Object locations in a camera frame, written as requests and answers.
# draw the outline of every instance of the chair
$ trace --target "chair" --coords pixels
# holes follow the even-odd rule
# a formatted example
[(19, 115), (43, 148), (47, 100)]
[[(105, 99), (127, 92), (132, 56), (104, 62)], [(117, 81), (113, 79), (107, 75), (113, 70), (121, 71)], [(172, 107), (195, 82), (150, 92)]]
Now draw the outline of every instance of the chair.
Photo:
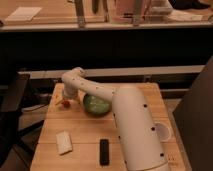
[(213, 57), (173, 114), (193, 171), (212, 170)]
[(29, 79), (29, 74), (15, 74), (2, 100), (0, 108), (0, 167), (7, 159), (14, 144), (20, 146), (31, 156), (34, 154), (34, 151), (21, 138), (42, 126), (43, 121), (18, 131), (19, 117), (22, 114), (21, 108), (37, 103), (37, 99), (31, 92)]

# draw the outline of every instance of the wooden table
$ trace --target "wooden table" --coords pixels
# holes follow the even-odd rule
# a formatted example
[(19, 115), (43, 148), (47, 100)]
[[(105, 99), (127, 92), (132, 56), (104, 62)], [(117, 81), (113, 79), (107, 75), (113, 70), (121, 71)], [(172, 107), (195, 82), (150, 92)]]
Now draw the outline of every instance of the wooden table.
[[(154, 83), (142, 83), (137, 86), (143, 91), (154, 121), (165, 123), (172, 130), (172, 137), (164, 142), (166, 157), (172, 171), (188, 170), (175, 131), (171, 126), (159, 88)], [(112, 112), (101, 118), (86, 114), (82, 104), (71, 101), (71, 107), (55, 105), (63, 84), (57, 84), (46, 114), (44, 126), (31, 165), (31, 171), (125, 171), (116, 126)], [(60, 156), (57, 151), (55, 135), (68, 131), (73, 143), (73, 152)], [(99, 165), (99, 141), (110, 141), (110, 165)]]

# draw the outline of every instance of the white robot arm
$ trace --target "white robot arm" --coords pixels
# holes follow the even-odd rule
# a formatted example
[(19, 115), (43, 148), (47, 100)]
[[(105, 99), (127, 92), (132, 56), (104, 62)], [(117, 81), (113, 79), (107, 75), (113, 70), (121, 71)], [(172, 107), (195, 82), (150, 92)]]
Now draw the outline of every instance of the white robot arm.
[(74, 99), (78, 89), (112, 103), (112, 110), (128, 171), (170, 171), (155, 124), (141, 91), (132, 85), (119, 88), (88, 81), (81, 68), (62, 75), (63, 96)]

